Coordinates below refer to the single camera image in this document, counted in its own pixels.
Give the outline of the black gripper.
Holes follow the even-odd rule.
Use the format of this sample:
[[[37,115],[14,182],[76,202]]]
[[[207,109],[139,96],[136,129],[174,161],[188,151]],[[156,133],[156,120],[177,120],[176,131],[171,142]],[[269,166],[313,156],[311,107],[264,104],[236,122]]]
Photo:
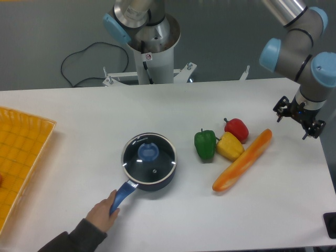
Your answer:
[[[291,117],[300,123],[305,131],[305,134],[302,137],[303,140],[305,140],[307,137],[317,139],[321,135],[326,125],[326,122],[323,120],[316,121],[316,115],[318,114],[319,109],[305,109],[303,102],[299,104],[295,98],[290,103],[289,99],[286,96],[283,96],[276,103],[273,111],[278,117],[277,122],[280,122],[283,117]]]

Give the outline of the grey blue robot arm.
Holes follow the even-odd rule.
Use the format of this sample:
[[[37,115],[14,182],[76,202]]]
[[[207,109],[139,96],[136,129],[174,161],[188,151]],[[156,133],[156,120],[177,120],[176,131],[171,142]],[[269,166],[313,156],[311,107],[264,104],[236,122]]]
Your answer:
[[[287,30],[283,40],[271,39],[259,63],[271,72],[299,84],[292,100],[281,98],[274,107],[278,118],[290,117],[301,124],[307,137],[318,138],[325,122],[316,115],[335,88],[335,54],[310,54],[324,33],[328,17],[303,1],[264,1],[264,5]],[[107,32],[133,50],[139,84],[187,82],[195,69],[187,64],[174,72],[174,47],[180,26],[167,14],[163,1],[116,1],[103,17]]]

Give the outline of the grey sleeved forearm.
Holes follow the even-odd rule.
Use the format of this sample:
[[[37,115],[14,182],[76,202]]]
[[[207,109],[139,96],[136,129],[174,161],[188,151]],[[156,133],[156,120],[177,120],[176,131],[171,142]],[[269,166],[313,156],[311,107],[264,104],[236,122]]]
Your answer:
[[[106,238],[106,232],[83,218],[72,232],[62,232],[38,251],[95,251]]]

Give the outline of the person's hand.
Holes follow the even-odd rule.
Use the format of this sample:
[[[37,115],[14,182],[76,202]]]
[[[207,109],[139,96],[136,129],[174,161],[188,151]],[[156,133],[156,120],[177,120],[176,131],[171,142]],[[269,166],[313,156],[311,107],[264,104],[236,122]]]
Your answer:
[[[97,203],[87,214],[85,220],[93,224],[97,229],[106,233],[116,221],[120,209],[117,208],[110,214],[110,208],[114,203],[117,190],[113,190],[110,195]]]

